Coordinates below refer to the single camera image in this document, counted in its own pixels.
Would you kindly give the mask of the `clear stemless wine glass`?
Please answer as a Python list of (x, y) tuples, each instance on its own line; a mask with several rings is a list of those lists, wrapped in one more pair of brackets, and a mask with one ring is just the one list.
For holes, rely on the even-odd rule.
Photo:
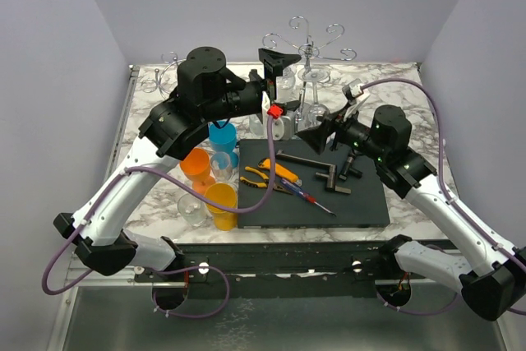
[(278, 92), (290, 91), (296, 85), (295, 67), (289, 66), (283, 69), (281, 76), (276, 78), (276, 88)]

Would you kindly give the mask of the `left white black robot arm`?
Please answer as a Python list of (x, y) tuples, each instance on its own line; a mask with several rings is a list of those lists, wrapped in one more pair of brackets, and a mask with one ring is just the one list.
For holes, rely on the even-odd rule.
[(248, 80), (229, 70), (213, 47), (195, 48), (178, 64), (176, 88), (150, 110), (126, 158), (87, 203), (53, 221), (87, 268), (109, 276), (142, 266), (165, 281), (182, 273), (173, 242), (127, 232), (125, 223), (155, 184), (208, 138), (210, 123), (262, 114), (263, 101), (276, 97), (276, 79), (301, 59), (267, 48), (258, 56), (264, 74), (250, 72)]

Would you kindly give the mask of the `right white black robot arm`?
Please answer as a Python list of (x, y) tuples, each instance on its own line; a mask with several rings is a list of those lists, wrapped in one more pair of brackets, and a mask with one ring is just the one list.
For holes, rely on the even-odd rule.
[(461, 252), (448, 256), (404, 235), (390, 240), (379, 271), (394, 279), (408, 272), (432, 279), (462, 296), (481, 318), (495, 321), (525, 295), (525, 250), (482, 221), (445, 185), (441, 174), (409, 146), (412, 124), (394, 105), (376, 109), (371, 126), (346, 109), (320, 118), (298, 136), (316, 153), (329, 136), (371, 159), (382, 183), (419, 209)]

